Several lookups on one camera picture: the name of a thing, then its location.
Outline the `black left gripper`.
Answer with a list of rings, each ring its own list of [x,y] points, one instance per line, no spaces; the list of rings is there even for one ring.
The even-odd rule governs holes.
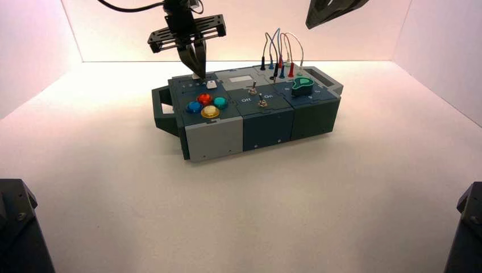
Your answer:
[[[196,18],[204,12],[202,1],[165,1],[164,11],[167,26],[150,34],[147,43],[151,51],[177,48],[182,63],[204,80],[206,40],[226,36],[223,15]]]

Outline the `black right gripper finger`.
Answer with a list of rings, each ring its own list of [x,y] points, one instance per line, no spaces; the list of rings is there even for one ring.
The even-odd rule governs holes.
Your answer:
[[[319,26],[323,21],[322,13],[327,7],[326,0],[311,0],[306,17],[306,26],[308,29]]]
[[[327,7],[322,13],[323,21],[321,24],[334,20],[354,10],[357,10],[363,7],[368,2],[368,0],[332,0],[332,1],[326,0],[326,1],[327,1]]]

